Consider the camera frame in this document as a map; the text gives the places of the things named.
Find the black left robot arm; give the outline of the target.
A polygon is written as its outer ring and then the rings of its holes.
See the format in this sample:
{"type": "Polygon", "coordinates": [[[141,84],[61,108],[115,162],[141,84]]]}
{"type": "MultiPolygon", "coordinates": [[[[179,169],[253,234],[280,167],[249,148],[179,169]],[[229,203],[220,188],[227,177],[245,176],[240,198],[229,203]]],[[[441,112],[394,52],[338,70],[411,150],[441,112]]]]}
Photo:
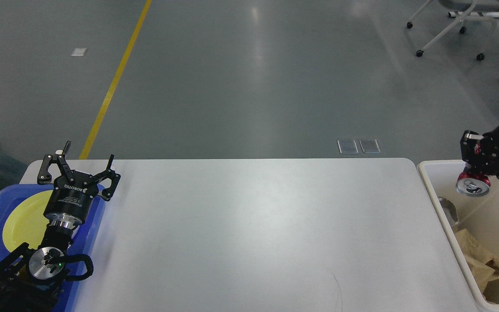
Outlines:
{"type": "Polygon", "coordinates": [[[69,250],[95,198],[108,202],[121,176],[113,168],[113,154],[97,174],[71,169],[70,146],[67,141],[61,151],[43,158],[36,182],[52,187],[43,212],[48,223],[38,247],[23,242],[0,261],[0,312],[51,312],[65,283],[81,282],[94,273],[89,255],[69,250]]]}

